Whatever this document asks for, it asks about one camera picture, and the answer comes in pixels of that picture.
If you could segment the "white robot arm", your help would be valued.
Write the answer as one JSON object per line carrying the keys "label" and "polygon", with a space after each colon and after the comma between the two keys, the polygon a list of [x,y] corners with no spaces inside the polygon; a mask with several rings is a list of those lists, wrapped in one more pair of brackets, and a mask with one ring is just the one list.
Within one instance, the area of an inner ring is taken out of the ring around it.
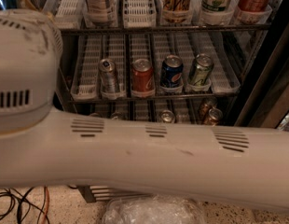
{"label": "white robot arm", "polygon": [[104,185],[289,213],[289,132],[63,112],[61,56],[46,15],[0,11],[0,188]]}

